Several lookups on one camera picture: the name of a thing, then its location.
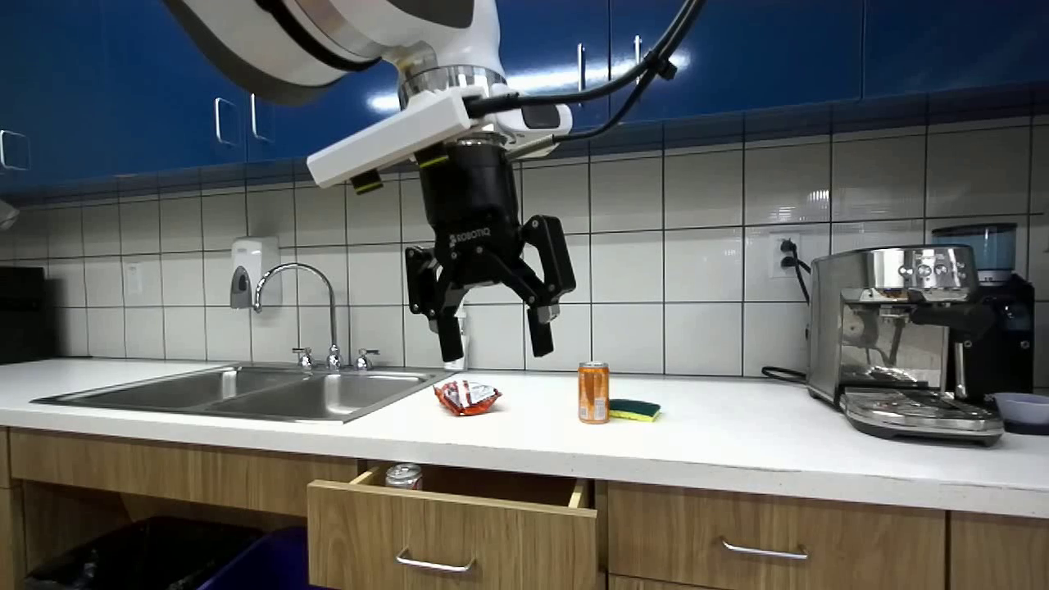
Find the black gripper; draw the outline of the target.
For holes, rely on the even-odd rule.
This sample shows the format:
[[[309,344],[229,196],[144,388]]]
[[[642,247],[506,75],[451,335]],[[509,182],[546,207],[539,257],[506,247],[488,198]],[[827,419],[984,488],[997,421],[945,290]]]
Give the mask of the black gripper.
[[[556,216],[517,218],[515,169],[490,143],[458,143],[419,165],[428,250],[405,252],[409,309],[436,319],[447,363],[465,358],[458,301],[506,284],[527,304],[530,354],[553,350],[559,297],[577,289]]]

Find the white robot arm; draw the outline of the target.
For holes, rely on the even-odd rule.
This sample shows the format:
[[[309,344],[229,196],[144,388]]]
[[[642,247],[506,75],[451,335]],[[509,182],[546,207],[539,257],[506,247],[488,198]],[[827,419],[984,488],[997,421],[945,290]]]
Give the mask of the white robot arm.
[[[400,108],[315,153],[315,182],[360,193],[409,161],[436,241],[405,252],[409,310],[461,354],[458,301],[506,284],[527,304],[530,350],[553,350],[577,289],[562,227],[517,212],[510,165],[574,127],[559,99],[517,95],[502,70],[495,0],[162,0],[207,60],[273,102],[311,102],[373,63],[395,70]]]

